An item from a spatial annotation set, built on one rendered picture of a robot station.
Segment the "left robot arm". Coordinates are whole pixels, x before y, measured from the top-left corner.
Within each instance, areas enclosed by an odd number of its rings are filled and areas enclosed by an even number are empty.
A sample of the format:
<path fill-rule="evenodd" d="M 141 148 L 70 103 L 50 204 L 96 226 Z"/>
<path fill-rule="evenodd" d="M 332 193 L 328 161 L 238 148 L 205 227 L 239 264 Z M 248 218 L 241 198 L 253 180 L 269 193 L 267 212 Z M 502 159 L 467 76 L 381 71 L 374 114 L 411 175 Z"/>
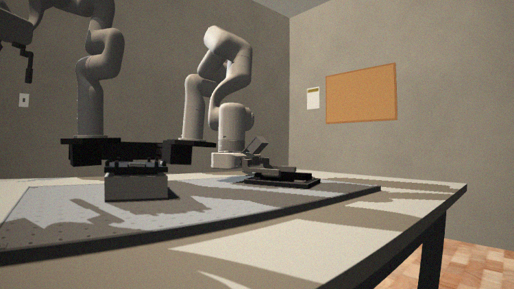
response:
<path fill-rule="evenodd" d="M 215 25 L 206 31 L 204 44 L 209 50 L 198 66 L 198 75 L 189 75 L 185 80 L 184 122 L 179 140 L 205 142 L 203 97 L 209 97 L 208 124 L 219 131 L 218 150 L 259 154 L 269 144 L 263 136 L 255 136 L 245 147 L 245 132 L 254 125 L 252 111 L 240 103 L 224 103 L 219 108 L 223 98 L 250 84 L 252 47 Z"/>

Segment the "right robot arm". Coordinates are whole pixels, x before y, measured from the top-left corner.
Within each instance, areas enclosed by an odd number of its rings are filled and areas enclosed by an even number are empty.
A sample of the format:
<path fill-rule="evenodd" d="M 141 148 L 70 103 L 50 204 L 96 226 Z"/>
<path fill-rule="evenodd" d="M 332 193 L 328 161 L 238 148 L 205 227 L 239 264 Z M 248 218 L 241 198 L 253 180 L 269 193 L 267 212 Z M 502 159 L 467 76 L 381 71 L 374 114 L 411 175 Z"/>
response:
<path fill-rule="evenodd" d="M 34 30 L 44 11 L 55 7 L 79 16 L 91 17 L 85 49 L 91 56 L 81 58 L 76 66 L 77 136 L 107 138 L 103 135 L 103 88 L 99 80 L 115 78 L 120 70 L 125 48 L 123 34 L 112 28 L 114 0 L 28 0 L 29 21 Z"/>

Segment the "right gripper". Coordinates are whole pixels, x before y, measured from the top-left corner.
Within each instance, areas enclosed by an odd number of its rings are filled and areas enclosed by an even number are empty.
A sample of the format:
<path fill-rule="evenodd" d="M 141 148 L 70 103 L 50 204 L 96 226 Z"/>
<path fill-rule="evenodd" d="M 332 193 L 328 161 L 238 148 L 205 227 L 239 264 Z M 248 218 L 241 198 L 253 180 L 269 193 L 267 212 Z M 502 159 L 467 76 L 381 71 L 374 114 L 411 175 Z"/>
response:
<path fill-rule="evenodd" d="M 33 57 L 31 51 L 26 51 L 26 45 L 32 42 L 33 24 L 19 17 L 4 8 L 0 7 L 0 40 L 12 43 L 13 47 L 20 49 L 20 55 L 28 58 L 28 65 L 25 73 L 25 83 L 32 83 Z"/>

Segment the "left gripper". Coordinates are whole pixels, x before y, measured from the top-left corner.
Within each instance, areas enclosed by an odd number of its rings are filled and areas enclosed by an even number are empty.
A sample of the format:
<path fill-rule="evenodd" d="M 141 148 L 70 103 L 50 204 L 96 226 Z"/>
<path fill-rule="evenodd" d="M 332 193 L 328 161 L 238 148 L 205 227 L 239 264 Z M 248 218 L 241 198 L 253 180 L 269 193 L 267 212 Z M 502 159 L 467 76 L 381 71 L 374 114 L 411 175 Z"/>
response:
<path fill-rule="evenodd" d="M 235 169 L 242 168 L 245 172 L 262 173 L 264 177 L 280 177 L 282 172 L 296 172 L 296 166 L 273 166 L 269 158 L 261 158 L 260 154 L 237 153 L 237 151 L 218 151 L 212 153 L 212 168 Z M 250 168 L 260 166 L 264 168 Z"/>

